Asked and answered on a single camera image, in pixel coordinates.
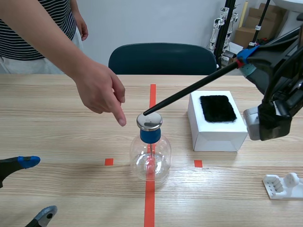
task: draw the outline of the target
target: striped shirt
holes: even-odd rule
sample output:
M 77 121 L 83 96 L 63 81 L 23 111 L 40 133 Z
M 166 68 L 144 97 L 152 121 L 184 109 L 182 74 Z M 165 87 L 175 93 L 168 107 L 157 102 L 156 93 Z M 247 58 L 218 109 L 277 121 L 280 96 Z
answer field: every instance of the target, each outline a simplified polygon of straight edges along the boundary
M 71 13 L 70 0 L 38 0 L 48 14 L 73 39 L 76 21 Z M 44 58 L 37 50 L 17 35 L 0 19 L 0 56 L 21 61 L 32 61 Z

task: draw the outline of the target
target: clear glass bottle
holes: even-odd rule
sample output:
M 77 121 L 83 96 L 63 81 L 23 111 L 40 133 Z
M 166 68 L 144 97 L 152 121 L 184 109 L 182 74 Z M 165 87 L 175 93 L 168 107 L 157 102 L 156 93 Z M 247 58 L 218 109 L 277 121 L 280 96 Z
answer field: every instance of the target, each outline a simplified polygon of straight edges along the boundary
M 155 181 L 164 178 L 171 165 L 171 147 L 161 134 L 162 117 L 158 113 L 137 117 L 140 135 L 137 136 L 130 150 L 132 171 L 141 179 Z

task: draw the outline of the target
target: black sponge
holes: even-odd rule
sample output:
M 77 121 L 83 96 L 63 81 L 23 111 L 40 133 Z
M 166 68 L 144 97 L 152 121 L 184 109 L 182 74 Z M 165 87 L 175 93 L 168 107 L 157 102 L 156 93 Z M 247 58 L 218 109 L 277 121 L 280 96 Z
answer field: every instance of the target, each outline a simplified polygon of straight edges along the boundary
M 237 119 L 227 96 L 201 96 L 200 101 L 207 122 L 234 122 Z

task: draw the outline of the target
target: white pants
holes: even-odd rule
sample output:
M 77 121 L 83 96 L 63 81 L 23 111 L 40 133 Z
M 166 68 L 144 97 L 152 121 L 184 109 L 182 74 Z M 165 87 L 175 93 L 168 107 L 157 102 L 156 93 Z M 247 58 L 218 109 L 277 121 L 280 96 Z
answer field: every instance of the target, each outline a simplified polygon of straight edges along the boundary
M 83 51 L 81 35 L 76 29 L 72 42 Z M 0 56 L 0 65 L 10 74 L 64 74 L 46 58 L 33 61 L 19 61 Z

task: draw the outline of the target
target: chair backrest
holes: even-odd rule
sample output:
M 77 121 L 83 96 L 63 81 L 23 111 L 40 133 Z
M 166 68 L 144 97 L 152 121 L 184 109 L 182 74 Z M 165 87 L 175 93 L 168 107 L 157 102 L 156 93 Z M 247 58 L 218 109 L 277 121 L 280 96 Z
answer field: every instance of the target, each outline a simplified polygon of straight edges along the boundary
M 121 46 L 110 56 L 108 66 L 120 75 L 209 75 L 217 69 L 208 49 L 167 43 Z

